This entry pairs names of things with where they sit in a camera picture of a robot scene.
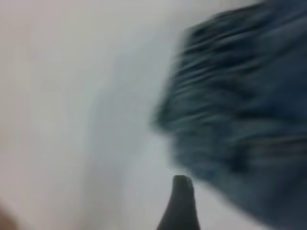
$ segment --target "denim fabric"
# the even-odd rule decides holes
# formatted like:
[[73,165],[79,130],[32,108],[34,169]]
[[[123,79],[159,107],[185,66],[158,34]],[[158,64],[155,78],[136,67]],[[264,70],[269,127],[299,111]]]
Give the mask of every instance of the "denim fabric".
[[189,31],[157,116],[174,158],[257,219],[307,229],[307,1]]

